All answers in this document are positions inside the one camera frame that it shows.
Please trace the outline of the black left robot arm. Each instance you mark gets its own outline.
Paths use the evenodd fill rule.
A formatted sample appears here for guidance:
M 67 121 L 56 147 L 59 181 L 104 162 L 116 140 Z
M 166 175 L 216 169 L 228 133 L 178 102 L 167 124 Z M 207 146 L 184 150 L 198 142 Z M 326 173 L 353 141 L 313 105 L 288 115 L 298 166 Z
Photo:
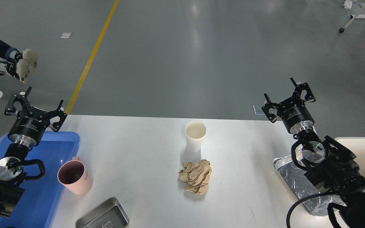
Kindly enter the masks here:
M 52 111 L 30 105 L 29 87 L 23 94 L 12 94 L 4 114 L 16 116 L 16 121 L 7 134 L 11 141 L 6 153 L 0 158 L 0 217 L 8 218 L 22 198 L 24 181 L 38 180 L 45 175 L 45 165 L 40 159 L 26 159 L 30 151 L 39 146 L 46 129 L 58 132 L 67 113 L 62 108 L 63 100 Z

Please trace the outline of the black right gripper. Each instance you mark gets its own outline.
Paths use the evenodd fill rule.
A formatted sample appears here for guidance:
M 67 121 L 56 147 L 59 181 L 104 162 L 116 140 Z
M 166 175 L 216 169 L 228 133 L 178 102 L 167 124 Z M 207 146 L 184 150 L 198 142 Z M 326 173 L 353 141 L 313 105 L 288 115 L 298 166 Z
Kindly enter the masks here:
M 295 90 L 291 98 L 279 103 L 272 102 L 267 93 L 264 93 L 265 104 L 262 111 L 271 123 L 279 119 L 291 134 L 297 134 L 305 129 L 311 129 L 315 123 L 305 103 L 316 102 L 316 98 L 307 82 L 297 83 L 290 78 Z

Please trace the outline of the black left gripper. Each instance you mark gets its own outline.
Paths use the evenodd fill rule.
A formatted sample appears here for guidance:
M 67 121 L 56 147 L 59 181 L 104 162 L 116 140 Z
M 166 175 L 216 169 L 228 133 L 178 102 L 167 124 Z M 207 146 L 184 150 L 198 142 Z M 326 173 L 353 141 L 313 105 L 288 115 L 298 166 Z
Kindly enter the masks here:
M 67 113 L 62 110 L 64 100 L 60 101 L 56 110 L 49 112 L 37 107 L 32 108 L 27 99 L 31 90 L 32 87 L 29 87 L 23 95 L 13 93 L 8 100 L 4 114 L 7 116 L 18 116 L 8 133 L 8 139 L 11 142 L 19 143 L 21 141 L 26 146 L 37 146 L 47 128 L 54 132 L 58 132 L 61 129 L 67 118 Z M 20 103 L 21 110 L 16 108 L 16 102 Z M 51 120 L 55 117 L 58 117 L 59 120 L 51 123 Z

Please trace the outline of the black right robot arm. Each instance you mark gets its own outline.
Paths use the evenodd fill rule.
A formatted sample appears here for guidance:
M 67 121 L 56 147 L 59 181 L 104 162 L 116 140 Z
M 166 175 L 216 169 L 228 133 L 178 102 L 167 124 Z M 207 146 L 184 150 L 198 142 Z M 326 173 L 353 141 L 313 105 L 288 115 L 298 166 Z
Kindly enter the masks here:
M 356 155 L 347 147 L 330 136 L 320 140 L 313 129 L 315 123 L 306 103 L 315 102 L 316 98 L 307 82 L 298 84 L 290 78 L 295 89 L 291 97 L 274 103 L 265 93 L 262 111 L 269 121 L 282 120 L 288 133 L 296 142 L 291 147 L 291 159 L 296 167 L 304 171 L 304 176 L 319 191 L 299 199 L 286 216 L 289 228 L 290 217 L 294 209 L 312 198 L 338 195 L 344 205 L 329 203 L 327 212 L 334 228 L 339 228 L 334 209 L 350 228 L 365 228 L 365 177 L 360 174 L 360 167 L 354 161 Z

